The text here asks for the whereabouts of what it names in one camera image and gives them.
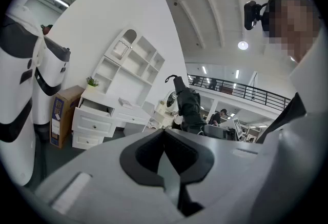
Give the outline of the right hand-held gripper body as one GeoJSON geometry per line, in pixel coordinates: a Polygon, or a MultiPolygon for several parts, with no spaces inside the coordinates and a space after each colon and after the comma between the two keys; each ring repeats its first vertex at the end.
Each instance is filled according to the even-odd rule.
{"type": "Polygon", "coordinates": [[[205,125],[204,134],[212,138],[240,141],[243,131],[239,119],[236,117],[217,125],[205,125]]]}

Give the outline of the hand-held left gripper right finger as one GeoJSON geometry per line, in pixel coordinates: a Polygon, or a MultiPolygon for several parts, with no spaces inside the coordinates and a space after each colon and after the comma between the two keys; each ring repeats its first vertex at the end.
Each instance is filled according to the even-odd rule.
{"type": "Polygon", "coordinates": [[[163,144],[170,163],[180,176],[181,184],[199,183],[214,165],[213,152],[189,139],[189,133],[164,130],[163,144]]]}

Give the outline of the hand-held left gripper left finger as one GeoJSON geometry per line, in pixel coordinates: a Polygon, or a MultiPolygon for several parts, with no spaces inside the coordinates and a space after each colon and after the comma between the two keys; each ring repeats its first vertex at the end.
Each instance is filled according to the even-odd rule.
{"type": "Polygon", "coordinates": [[[164,179],[158,175],[160,159],[164,153],[164,130],[159,129],[126,146],[119,162],[123,171],[137,184],[163,187],[164,179]]]}

